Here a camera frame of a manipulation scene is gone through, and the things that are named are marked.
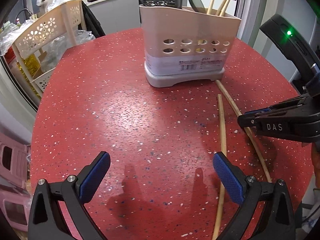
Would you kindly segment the person's right hand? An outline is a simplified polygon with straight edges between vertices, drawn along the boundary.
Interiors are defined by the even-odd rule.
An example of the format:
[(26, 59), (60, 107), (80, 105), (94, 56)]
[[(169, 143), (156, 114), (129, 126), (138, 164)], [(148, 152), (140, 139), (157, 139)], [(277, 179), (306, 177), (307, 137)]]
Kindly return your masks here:
[(319, 152), (317, 151), (316, 144), (312, 144), (311, 160), (312, 160), (314, 174), (315, 174), (315, 185), (318, 189), (320, 189), (320, 155), (319, 155)]

